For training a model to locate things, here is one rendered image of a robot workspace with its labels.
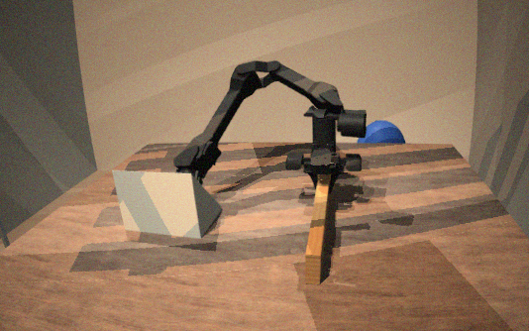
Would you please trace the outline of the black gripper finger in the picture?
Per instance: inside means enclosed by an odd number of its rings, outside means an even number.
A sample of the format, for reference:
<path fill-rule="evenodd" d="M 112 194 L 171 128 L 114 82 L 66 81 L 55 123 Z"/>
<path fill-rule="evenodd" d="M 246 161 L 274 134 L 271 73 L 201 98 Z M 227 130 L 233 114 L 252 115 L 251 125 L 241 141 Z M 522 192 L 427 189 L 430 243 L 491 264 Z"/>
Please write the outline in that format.
<path fill-rule="evenodd" d="M 312 170 L 304 170 L 304 172 L 305 172 L 305 173 L 308 173 L 308 174 L 310 175 L 310 177 L 312 178 L 313 183 L 314 183 L 314 186 L 315 186 L 315 191 L 316 191 L 318 175 L 314 175 L 314 174 L 312 173 Z"/>
<path fill-rule="evenodd" d="M 330 180 L 330 187 L 329 187 L 329 194 L 331 194 L 332 190 L 333 190 L 333 187 L 334 187 L 334 184 L 338 178 L 338 176 L 340 174 L 343 174 L 344 173 L 344 168 L 343 170 L 334 170 L 332 168 L 332 174 L 331 174 L 331 180 Z"/>

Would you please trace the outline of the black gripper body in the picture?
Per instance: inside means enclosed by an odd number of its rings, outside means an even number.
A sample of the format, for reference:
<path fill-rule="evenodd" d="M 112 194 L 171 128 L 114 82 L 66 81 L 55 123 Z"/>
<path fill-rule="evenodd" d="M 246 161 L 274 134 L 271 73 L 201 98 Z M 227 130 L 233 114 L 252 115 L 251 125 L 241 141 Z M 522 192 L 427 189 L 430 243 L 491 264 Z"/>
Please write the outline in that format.
<path fill-rule="evenodd" d="M 317 148 L 326 148 L 326 144 L 332 144 L 333 150 L 336 153 L 336 136 L 335 137 L 316 137 L 313 136 L 313 145 L 317 144 Z M 346 154 L 345 158 L 340 158 L 340 167 L 334 170 L 343 170 L 346 166 L 347 171 L 362 171 L 362 159 L 359 154 Z M 305 158 L 303 153 L 290 153 L 286 159 L 286 169 L 299 170 L 302 165 L 304 170 L 311 169 L 311 158 Z"/>

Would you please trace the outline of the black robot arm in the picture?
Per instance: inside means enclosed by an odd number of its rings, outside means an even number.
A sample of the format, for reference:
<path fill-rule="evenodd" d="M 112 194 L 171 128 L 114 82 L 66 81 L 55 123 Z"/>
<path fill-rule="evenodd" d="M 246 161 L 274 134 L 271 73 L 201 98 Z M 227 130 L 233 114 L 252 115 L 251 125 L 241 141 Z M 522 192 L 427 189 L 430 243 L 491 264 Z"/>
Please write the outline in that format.
<path fill-rule="evenodd" d="M 257 72 L 269 74 L 259 78 Z M 173 159 L 173 165 L 178 168 L 176 173 L 191 173 L 202 185 L 202 178 L 221 155 L 218 142 L 243 100 L 256 89 L 268 87 L 276 81 L 304 95 L 317 108 L 312 105 L 303 114 L 304 117 L 312 117 L 313 136 L 335 137 L 337 126 L 341 137 L 366 137 L 366 110 L 345 110 L 334 85 L 312 81 L 278 61 L 244 62 L 236 66 L 229 92 L 204 132 L 194 137 L 186 149 Z M 340 167 L 340 164 L 340 153 L 334 152 L 332 144 L 326 144 L 326 148 L 312 145 L 311 169 L 314 175 L 331 174 L 332 168 Z"/>

